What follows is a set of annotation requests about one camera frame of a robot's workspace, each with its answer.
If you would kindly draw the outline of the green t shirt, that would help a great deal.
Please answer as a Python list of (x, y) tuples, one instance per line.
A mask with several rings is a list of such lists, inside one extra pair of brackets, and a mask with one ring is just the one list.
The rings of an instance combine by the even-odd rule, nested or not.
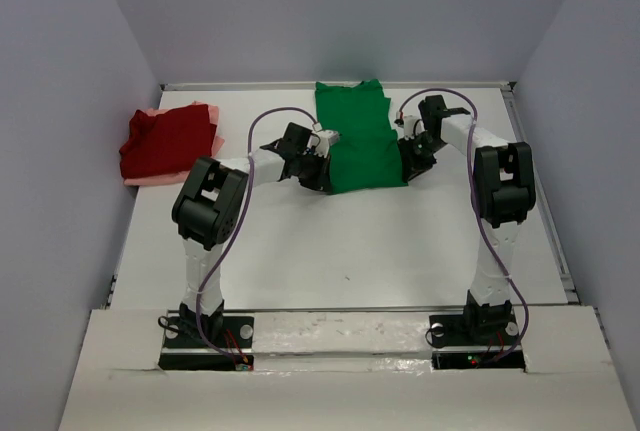
[(315, 84), (317, 118), (340, 134), (330, 151), (333, 193), (406, 185), (390, 103), (376, 79), (353, 87)]

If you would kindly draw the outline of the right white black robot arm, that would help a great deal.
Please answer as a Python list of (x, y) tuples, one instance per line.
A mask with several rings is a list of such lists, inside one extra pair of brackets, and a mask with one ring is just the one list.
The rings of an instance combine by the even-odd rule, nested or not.
[(512, 300), (521, 292), (509, 271), (519, 229), (536, 203), (531, 147), (509, 142), (478, 124), (472, 102), (446, 105), (444, 88), (414, 93), (418, 115), (399, 109), (398, 148), (404, 181), (430, 170), (437, 153), (450, 146), (466, 159), (470, 202), (480, 233), (476, 271), (463, 310), (431, 317), (427, 342), (436, 349), (454, 346), (516, 347), (522, 327)]

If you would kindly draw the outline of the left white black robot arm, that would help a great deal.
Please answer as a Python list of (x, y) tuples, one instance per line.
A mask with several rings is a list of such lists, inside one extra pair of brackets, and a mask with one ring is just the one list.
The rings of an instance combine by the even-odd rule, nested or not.
[(307, 189), (331, 190), (331, 147), (340, 139), (319, 124), (295, 123), (272, 143), (242, 158), (199, 158), (172, 208), (172, 220), (183, 240), (186, 288), (179, 306), (178, 330), (209, 346), (221, 334), (224, 298), (221, 265), (239, 235), (255, 187), (295, 178)]

